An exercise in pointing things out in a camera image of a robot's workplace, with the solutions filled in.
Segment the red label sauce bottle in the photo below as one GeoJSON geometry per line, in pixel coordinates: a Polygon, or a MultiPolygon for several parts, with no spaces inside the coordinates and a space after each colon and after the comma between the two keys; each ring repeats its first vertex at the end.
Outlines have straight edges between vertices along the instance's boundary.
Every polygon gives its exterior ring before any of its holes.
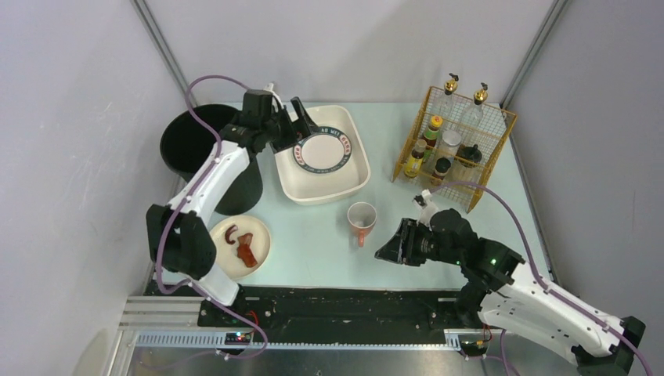
{"type": "Polygon", "coordinates": [[[423,131],[420,137],[427,144],[424,152],[424,158],[423,158],[424,162],[428,161],[433,150],[435,149],[436,143],[438,141],[438,135],[440,133],[440,129],[443,125],[443,122],[444,119],[442,117],[438,115],[431,116],[428,125],[426,126],[425,130],[423,131]]]}

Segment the dark brown small bottle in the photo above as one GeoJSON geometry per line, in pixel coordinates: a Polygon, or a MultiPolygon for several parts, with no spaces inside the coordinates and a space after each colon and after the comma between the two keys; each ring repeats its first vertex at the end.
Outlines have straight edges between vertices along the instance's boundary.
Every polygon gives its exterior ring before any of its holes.
{"type": "Polygon", "coordinates": [[[441,186],[451,167],[452,163],[446,157],[437,159],[431,173],[431,186],[434,188],[441,186]]]}

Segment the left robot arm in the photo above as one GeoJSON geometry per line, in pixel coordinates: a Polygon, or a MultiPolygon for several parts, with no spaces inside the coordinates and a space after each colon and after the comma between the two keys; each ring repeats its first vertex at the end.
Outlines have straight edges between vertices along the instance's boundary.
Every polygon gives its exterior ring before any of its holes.
{"type": "Polygon", "coordinates": [[[166,205],[146,213],[150,257],[156,272],[184,276],[205,298],[231,306],[240,285],[217,265],[208,222],[219,202],[267,146],[280,152],[319,132],[299,97],[279,105],[274,92],[249,89],[242,108],[228,121],[206,129],[214,137],[209,153],[186,186],[166,205]]]}

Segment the orange ceramic mug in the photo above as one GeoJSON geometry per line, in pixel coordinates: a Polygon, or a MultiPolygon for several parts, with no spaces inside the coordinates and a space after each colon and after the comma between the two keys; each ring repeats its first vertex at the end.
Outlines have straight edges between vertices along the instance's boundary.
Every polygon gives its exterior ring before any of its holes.
{"type": "Polygon", "coordinates": [[[347,220],[353,237],[362,248],[377,222],[376,208],[367,202],[355,202],[347,210],[347,220]]]}

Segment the green rimmed patterned plate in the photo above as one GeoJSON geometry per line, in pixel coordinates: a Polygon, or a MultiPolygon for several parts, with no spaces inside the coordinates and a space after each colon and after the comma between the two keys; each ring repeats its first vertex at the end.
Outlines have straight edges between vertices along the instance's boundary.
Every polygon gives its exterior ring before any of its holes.
{"type": "Polygon", "coordinates": [[[292,151],[299,168],[314,174],[328,174],[343,168],[352,156],[349,137],[338,128],[322,126],[319,132],[299,141],[292,151]]]}

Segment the jar with black lid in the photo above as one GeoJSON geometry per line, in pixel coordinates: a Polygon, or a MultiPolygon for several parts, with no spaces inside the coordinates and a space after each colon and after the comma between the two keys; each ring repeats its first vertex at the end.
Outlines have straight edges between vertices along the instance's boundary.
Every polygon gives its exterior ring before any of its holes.
{"type": "Polygon", "coordinates": [[[453,181],[472,181],[482,161],[482,152],[478,144],[462,146],[455,157],[456,166],[453,168],[453,181]]]}

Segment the small bottle tan cap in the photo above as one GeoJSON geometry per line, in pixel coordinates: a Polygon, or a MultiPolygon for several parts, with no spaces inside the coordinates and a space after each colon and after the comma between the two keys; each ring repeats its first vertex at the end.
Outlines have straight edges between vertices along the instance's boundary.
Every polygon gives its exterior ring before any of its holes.
{"type": "Polygon", "coordinates": [[[415,142],[404,166],[403,173],[406,177],[414,178],[418,175],[424,161],[426,147],[427,143],[423,139],[419,139],[415,142]]]}

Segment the cream plate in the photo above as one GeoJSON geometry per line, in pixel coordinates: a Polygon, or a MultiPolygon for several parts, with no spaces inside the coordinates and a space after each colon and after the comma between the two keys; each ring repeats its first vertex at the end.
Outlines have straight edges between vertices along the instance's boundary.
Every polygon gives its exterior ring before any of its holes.
{"type": "Polygon", "coordinates": [[[271,235],[267,226],[259,219],[249,215],[235,215],[222,220],[215,225],[210,235],[214,241],[217,256],[216,264],[233,280],[247,277],[259,269],[269,256],[271,248],[271,235]],[[232,235],[236,243],[229,245],[224,240],[225,231],[231,226],[237,225],[238,230],[232,235]],[[245,233],[252,233],[251,250],[258,262],[253,268],[247,268],[237,256],[237,238],[245,233]]]}

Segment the glass oil bottle gold spout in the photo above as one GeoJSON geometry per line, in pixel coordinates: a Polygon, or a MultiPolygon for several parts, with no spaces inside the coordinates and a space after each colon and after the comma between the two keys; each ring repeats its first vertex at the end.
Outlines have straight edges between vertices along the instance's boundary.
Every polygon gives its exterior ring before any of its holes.
{"type": "Polygon", "coordinates": [[[451,125],[452,113],[455,107],[454,93],[458,87],[459,76],[449,73],[450,79],[443,85],[443,93],[436,104],[437,115],[442,119],[441,130],[447,130],[451,125]]]}

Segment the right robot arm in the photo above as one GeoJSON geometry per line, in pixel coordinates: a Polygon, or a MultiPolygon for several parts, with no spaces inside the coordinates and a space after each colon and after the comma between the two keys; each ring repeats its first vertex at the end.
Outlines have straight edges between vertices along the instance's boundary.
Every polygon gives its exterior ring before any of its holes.
{"type": "Polygon", "coordinates": [[[454,309],[464,324],[517,334],[566,359],[581,375],[627,375],[644,335],[642,321],[604,313],[534,274],[520,254],[479,237],[453,209],[427,222],[402,219],[374,256],[405,266],[428,260],[459,266],[467,283],[454,309]]]}

